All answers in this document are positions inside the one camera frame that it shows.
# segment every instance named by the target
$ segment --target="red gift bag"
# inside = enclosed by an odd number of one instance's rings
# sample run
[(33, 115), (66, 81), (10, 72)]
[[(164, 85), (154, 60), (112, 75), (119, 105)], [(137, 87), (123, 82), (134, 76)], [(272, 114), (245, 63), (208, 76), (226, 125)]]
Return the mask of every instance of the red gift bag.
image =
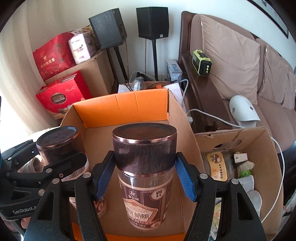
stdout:
[(59, 34), (33, 52), (35, 63), (43, 80), (76, 65), (68, 44), (73, 36), (73, 32)]

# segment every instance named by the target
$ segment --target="black box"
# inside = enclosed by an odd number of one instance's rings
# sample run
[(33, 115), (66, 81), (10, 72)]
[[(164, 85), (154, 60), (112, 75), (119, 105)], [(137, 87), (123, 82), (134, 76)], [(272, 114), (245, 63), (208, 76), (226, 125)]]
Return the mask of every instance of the black box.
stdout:
[(101, 50), (122, 45), (126, 40), (126, 29), (119, 8), (89, 18)]
[(141, 7), (136, 11), (140, 38), (153, 40), (168, 37), (167, 7)]

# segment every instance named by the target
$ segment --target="jar label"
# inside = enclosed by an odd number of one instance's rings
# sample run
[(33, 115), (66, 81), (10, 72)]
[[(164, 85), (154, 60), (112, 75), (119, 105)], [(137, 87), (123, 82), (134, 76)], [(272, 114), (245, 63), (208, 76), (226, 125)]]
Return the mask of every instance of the jar label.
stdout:
[(211, 177), (218, 181), (227, 181), (226, 165), (221, 152), (207, 154), (207, 161), (211, 167)]
[(119, 178), (128, 218), (134, 226), (151, 229), (162, 223), (168, 210), (172, 179), (160, 186), (138, 188)]
[[(74, 208), (77, 209), (76, 199), (74, 197), (69, 197), (69, 200), (70, 200), (70, 203), (74, 206)], [(98, 201), (94, 201), (94, 206), (99, 218), (105, 214), (107, 209), (107, 204), (103, 197), (101, 197)]]

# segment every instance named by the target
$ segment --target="curtain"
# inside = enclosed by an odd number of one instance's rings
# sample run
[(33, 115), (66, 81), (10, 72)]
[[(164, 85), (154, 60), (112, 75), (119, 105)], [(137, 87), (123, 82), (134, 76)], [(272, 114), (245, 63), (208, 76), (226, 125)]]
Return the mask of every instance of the curtain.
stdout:
[(43, 80), (33, 59), (25, 1), (0, 33), (0, 148), (8, 149), (34, 132), (58, 122), (36, 98)]

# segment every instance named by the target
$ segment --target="white device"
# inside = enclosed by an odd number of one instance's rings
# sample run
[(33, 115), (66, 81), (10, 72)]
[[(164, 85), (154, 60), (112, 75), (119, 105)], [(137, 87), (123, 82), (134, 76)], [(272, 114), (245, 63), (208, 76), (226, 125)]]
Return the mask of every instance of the white device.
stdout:
[(239, 126), (245, 128), (256, 127), (259, 116), (251, 102), (242, 95), (233, 96), (229, 102), (232, 117)]
[(167, 59), (167, 81), (181, 81), (182, 70), (174, 59)]

